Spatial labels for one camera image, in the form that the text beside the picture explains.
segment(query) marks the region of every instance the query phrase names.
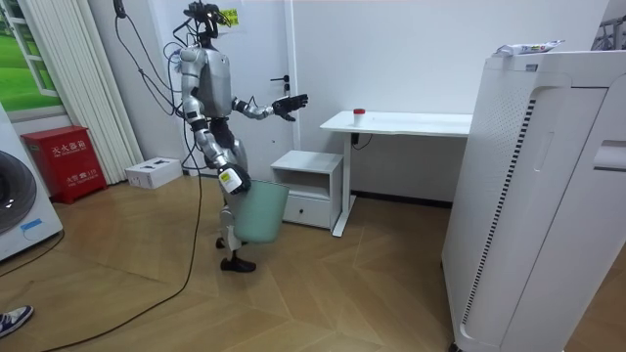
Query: washing machine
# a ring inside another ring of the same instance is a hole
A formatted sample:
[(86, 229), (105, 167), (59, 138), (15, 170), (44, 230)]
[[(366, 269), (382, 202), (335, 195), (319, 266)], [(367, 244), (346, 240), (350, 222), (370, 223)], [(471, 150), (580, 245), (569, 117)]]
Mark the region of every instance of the washing machine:
[(20, 137), (0, 105), (0, 260), (62, 229)]

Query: drawer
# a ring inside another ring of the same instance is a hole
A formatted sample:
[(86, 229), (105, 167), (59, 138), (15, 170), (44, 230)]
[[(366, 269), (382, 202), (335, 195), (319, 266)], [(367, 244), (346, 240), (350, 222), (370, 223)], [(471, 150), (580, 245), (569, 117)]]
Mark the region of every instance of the drawer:
[(331, 227), (331, 203), (327, 200), (289, 196), (283, 219), (329, 229)]

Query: person's foot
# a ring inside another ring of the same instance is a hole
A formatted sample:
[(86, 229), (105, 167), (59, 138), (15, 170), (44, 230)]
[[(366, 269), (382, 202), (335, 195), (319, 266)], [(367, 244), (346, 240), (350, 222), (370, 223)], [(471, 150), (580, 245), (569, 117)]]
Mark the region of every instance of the person's foot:
[(0, 314), (0, 337), (19, 329), (34, 311), (31, 306), (24, 306), (9, 313)]

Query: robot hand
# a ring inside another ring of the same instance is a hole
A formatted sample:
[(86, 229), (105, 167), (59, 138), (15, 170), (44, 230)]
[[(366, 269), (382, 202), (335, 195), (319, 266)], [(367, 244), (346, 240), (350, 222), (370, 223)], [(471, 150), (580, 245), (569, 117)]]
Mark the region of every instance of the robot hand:
[(252, 186), (250, 175), (237, 164), (227, 162), (217, 169), (217, 175), (224, 190), (231, 195), (246, 192)]
[(281, 98), (272, 104), (272, 108), (274, 109), (274, 114), (282, 117), (284, 120), (294, 122), (295, 118), (290, 115), (290, 112), (306, 107), (308, 102), (309, 96), (302, 94), (296, 97)]

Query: red box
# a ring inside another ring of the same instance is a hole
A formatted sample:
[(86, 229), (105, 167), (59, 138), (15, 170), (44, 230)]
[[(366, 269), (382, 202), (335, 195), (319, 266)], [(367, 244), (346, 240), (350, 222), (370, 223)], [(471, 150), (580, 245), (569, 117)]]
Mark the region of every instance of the red box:
[(72, 204), (77, 198), (107, 187), (87, 128), (70, 126), (28, 133), (22, 138), (52, 201)]

